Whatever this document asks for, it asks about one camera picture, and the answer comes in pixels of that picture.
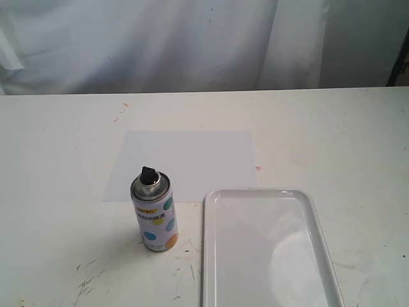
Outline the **white backdrop curtain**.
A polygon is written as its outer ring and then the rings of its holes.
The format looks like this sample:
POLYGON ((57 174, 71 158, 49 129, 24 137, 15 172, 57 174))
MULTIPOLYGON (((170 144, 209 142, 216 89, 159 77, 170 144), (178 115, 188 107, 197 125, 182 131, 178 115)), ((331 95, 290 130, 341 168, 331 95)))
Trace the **white backdrop curtain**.
POLYGON ((407 1, 2 1, 1 93, 384 86, 407 1))

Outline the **spray can with dots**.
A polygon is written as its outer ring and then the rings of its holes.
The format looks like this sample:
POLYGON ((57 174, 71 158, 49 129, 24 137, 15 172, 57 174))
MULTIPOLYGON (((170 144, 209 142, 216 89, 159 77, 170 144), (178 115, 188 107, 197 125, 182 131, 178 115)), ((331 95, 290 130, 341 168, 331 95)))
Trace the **spray can with dots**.
POLYGON ((154 252, 170 250, 178 241, 178 225, 169 177, 144 166, 130 186, 130 196, 143 244, 154 252))

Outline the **white rectangular plastic tray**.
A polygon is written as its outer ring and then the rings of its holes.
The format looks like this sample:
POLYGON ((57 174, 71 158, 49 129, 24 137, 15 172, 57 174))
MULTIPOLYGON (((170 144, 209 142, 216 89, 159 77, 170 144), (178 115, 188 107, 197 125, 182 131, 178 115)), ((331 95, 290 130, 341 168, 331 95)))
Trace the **white rectangular plastic tray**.
POLYGON ((342 306, 315 206, 297 189, 223 189, 203 204, 203 306, 342 306))

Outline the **black metal stand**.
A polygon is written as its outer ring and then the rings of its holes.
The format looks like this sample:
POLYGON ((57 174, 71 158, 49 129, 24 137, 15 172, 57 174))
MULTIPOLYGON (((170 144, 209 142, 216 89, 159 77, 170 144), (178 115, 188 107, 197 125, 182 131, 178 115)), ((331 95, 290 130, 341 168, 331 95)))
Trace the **black metal stand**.
POLYGON ((403 74, 405 70, 408 68, 408 61, 405 60, 407 55, 408 55, 408 32, 406 32, 402 46, 399 50, 399 54, 395 60, 394 66, 392 67, 389 78, 387 80, 386 87, 395 86, 399 75, 403 74))

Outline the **white paper sheet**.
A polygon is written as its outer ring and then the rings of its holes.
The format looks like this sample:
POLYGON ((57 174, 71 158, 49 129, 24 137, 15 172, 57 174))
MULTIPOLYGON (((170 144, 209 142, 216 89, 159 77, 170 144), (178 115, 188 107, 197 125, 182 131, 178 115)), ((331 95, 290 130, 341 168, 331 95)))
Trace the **white paper sheet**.
POLYGON ((144 166, 170 178, 177 202, 200 202, 213 190, 257 185, 249 131, 129 130, 103 201, 130 201, 130 184, 144 166))

